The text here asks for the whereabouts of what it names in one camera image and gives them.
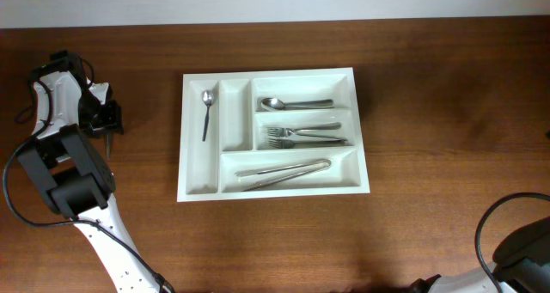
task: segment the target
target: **fork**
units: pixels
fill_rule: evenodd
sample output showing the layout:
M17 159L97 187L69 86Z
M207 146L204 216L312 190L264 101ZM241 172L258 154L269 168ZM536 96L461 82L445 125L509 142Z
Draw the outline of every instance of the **fork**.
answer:
M303 133L304 131L315 131L315 130L338 130L342 124L340 122L333 122L326 125L315 125L315 126L309 126L309 127L302 127L302 128L283 128L283 127L268 127L267 130L267 136L270 137L289 137L290 135L299 135L299 136L305 136L305 137L322 137L322 138L332 138L332 139L338 139L338 140L346 140L342 137L335 137L330 135L320 135L320 134L306 134Z
M291 139L280 139L280 138L268 138L267 144L272 146L275 149L292 149L297 145L303 144L303 145L310 145L310 146L318 146L318 145L345 145L346 140L343 139L337 139L337 140L330 140L330 141L293 141Z

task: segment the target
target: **wooden surface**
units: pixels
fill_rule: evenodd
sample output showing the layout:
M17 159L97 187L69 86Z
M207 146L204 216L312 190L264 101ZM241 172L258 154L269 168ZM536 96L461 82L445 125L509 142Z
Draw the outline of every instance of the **wooden surface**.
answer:
M550 193L550 17L0 31L0 161L32 125L29 71L60 49L110 82L124 136L109 162L125 226L180 292L328 292L478 267L474 230L495 200ZM371 194L176 203L181 76L351 66ZM104 153L103 142L95 145ZM10 191L59 220L16 165ZM486 224L491 258L548 216L509 203ZM0 204L0 291L114 292L76 229L31 229Z

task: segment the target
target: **utensil handle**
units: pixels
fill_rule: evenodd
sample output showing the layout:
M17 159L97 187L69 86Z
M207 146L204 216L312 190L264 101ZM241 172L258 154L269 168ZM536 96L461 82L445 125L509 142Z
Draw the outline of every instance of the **utensil handle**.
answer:
M342 124L340 122L333 122L326 125L305 126L302 128L294 129L294 131L338 130L341 127L342 127Z
M310 170L307 170L307 171L302 171L302 172L299 172L299 173L289 174L289 175L282 176L282 177L275 177L275 178L271 178L269 180L260 181L255 186L253 186L251 188L248 188L246 190L243 190L243 191L244 192L253 191L253 190L259 189L259 188L264 187L264 186L270 186L270 185L273 185L273 184L276 184L276 183L279 183L279 182L282 182L282 181L291 180L293 178L304 176L305 174L311 174L311 173L314 173L314 172L318 172L318 171L326 169L326 168L330 168L330 164L323 165L320 168L313 168L313 169L310 169Z
M333 105L334 105L333 100L322 100L322 101L293 102L293 103L286 104L286 107L321 109L321 108L333 108Z
M208 113L210 112L210 106L206 107L206 116L205 116L205 129L203 130L203 142L206 140L206 132L208 131L208 121L210 117Z
M347 142L347 138L344 138L344 137L335 137L335 136L331 136L331 135L305 134L305 133L300 133L300 132L296 132L296 135L305 136L305 137L331 138L331 139L336 139L336 140L338 140L338 141L345 141L345 142Z
M338 139L338 140L332 140L332 141L293 141L294 144L311 144L311 145L318 145L318 144L341 144L344 145L347 142L347 139Z
M261 170L255 170L255 171L240 172L240 173L237 173L235 175L237 177L247 177L247 176L252 176L252 175L256 175L256 174L269 174L269 173L281 172L281 171L288 170L288 169L305 168L305 167L308 167L308 166L317 165L317 164L321 164L321 163L327 163L327 164L330 165L329 160L323 159L323 160L318 160L318 161L315 161L315 162L294 164L294 165L289 165L289 166L285 166L285 167L281 167L281 168L270 168L270 169L261 169Z

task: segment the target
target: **metal tongs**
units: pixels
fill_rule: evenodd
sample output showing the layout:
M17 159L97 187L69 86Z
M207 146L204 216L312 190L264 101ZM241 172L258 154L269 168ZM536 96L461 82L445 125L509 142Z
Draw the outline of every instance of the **metal tongs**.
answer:
M285 171L285 170L288 170L288 169L294 169L294 168L312 167L311 169L303 170L303 171L300 171L300 172L297 172L297 173L292 173L292 174L287 174L287 175L277 176L277 177L271 177L271 178L268 178L266 180L261 180L261 181L255 182L249 188L243 190L244 192L246 192L246 191L256 190L256 189L259 189L259 188L264 187L264 186L270 186L270 185L273 185L273 184L276 184L276 183L279 183L279 182L282 182L282 181L285 181L285 180L291 180L291 179L296 178L296 177L304 176L305 174L311 174L311 173L319 172L321 170L330 168L331 164L332 163L330 162L330 160L321 159L321 160L316 160L316 161L308 162L308 163L289 165L289 166L285 166L285 167L282 167L282 168L269 168L269 169L255 170L255 171L245 171L245 172L236 173L235 175L237 177L241 178L241 177L248 177L248 176L253 176L253 175L281 172L281 171Z

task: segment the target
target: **cutlery tray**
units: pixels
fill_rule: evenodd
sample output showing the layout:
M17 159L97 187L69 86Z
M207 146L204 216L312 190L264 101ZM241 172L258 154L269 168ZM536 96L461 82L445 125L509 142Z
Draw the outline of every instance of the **cutlery tray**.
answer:
M206 140L202 141L206 105L201 94L211 90ZM260 102L333 100L333 108L267 111ZM342 146L274 149L267 127L299 128L339 122L338 130L315 134L345 137ZM322 138L291 136L294 141ZM237 177L248 170L277 168L328 159L325 170L244 192L254 182L278 175ZM353 69L280 70L220 74L185 74L180 137L178 201L272 198L321 194L368 193Z

